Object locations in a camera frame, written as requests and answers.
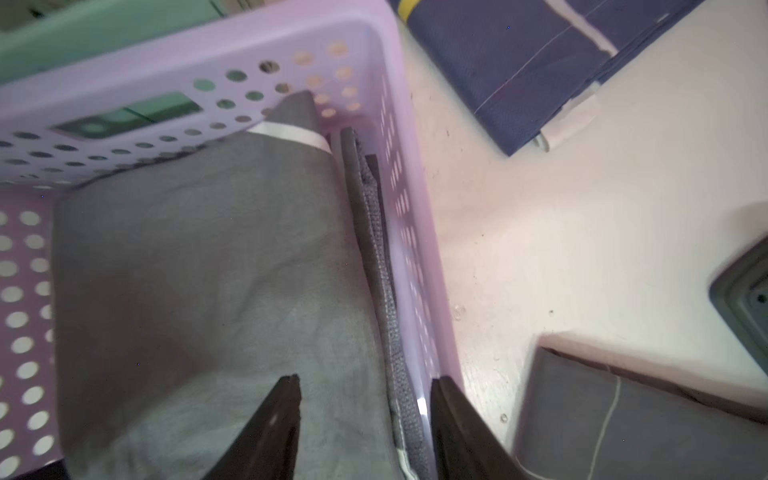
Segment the purple plastic basket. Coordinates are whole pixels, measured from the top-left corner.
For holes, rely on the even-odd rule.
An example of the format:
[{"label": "purple plastic basket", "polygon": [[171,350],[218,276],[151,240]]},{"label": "purple plastic basket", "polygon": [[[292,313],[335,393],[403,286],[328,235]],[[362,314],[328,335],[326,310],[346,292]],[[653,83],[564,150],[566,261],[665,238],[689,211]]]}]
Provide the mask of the purple plastic basket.
[{"label": "purple plastic basket", "polygon": [[[232,71],[245,78],[228,76]],[[199,80],[214,88],[199,90]],[[0,211],[7,217],[0,236],[12,241],[0,250],[0,262],[11,262],[18,271],[0,276],[0,291],[18,287],[24,293],[20,300],[0,301],[5,319],[0,325],[0,478],[61,457],[57,442],[43,453],[35,447],[46,435],[56,436],[55,375],[52,344],[45,341],[51,328],[45,322],[51,320],[40,315],[35,293],[40,273],[29,271],[25,229],[30,226],[22,222],[22,212],[40,216],[35,228],[47,239],[49,202],[56,194],[243,130],[260,121],[286,90],[304,89],[315,94],[325,129],[354,127],[379,158],[403,346],[431,444],[431,378],[450,375],[461,385],[462,377],[396,19],[383,0],[289,0],[0,88],[0,180],[5,183]],[[103,140],[51,129],[171,92],[185,94],[203,110]],[[29,321],[19,325],[10,317],[15,312],[27,313]],[[34,346],[15,353],[12,344],[23,336],[33,338]],[[39,371],[27,379],[17,376],[18,367],[31,361]],[[20,396],[40,382],[51,418],[44,427],[30,429],[29,418],[37,410],[27,408]],[[42,409],[41,403],[35,405]],[[3,445],[6,430],[12,438]]]}]

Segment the folded gray fabric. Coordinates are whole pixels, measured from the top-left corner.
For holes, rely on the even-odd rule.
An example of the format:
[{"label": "folded gray fabric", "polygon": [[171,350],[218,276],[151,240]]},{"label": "folded gray fabric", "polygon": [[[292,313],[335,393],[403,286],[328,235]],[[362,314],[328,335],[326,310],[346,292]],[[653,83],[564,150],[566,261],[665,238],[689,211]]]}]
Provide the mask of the folded gray fabric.
[{"label": "folded gray fabric", "polygon": [[431,478],[429,457],[419,407],[402,352],[381,190],[377,181],[379,166],[376,157],[364,157],[352,128],[341,131],[341,150],[355,235],[379,319],[395,444],[406,452],[404,459],[407,458],[407,462],[402,466],[406,473],[410,471],[411,475],[426,480]]},{"label": "folded gray fabric", "polygon": [[768,427],[686,389],[539,349],[515,457],[549,480],[736,480],[768,476]]},{"label": "folded gray fabric", "polygon": [[[271,121],[319,131],[310,94]],[[59,419],[74,480],[194,480],[283,375],[295,478],[402,478],[381,341],[329,154],[240,133],[55,211]]]}]

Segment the gray cloth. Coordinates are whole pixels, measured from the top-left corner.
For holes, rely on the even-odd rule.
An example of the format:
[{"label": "gray cloth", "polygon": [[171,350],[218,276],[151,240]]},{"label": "gray cloth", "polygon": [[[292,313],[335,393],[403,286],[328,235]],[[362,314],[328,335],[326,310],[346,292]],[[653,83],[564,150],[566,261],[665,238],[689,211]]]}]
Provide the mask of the gray cloth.
[{"label": "gray cloth", "polygon": [[695,398],[667,382],[539,349],[515,457],[539,480],[768,477],[768,427]]},{"label": "gray cloth", "polygon": [[[271,121],[319,131],[310,94]],[[376,315],[330,155],[240,133],[55,211],[58,408],[74,480],[195,480],[283,375],[295,478],[402,478]]]},{"label": "gray cloth", "polygon": [[381,329],[395,444],[406,452],[408,465],[403,467],[426,480],[432,476],[419,406],[402,351],[386,225],[381,208],[381,189],[377,181],[379,165],[376,157],[366,159],[363,156],[352,128],[341,131],[341,150],[355,235]]}]

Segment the navy blue fabric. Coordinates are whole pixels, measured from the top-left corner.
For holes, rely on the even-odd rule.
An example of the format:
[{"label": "navy blue fabric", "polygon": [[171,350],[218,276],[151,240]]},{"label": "navy blue fabric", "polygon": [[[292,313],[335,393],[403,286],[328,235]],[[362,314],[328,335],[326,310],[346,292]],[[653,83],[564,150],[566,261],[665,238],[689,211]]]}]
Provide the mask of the navy blue fabric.
[{"label": "navy blue fabric", "polygon": [[[399,0],[389,0],[394,8]],[[421,0],[408,26],[498,146],[513,154],[703,0],[569,0],[611,58],[544,0]]]}]

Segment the white floor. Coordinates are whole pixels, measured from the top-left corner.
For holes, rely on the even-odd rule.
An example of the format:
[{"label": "white floor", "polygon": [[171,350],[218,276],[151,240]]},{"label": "white floor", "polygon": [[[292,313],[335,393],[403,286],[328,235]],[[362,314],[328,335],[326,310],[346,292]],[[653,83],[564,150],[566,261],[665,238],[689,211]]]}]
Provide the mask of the white floor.
[{"label": "white floor", "polygon": [[766,0],[706,0],[549,154],[506,158],[403,38],[466,391],[504,444],[542,340],[768,406],[707,298],[768,234]]}]

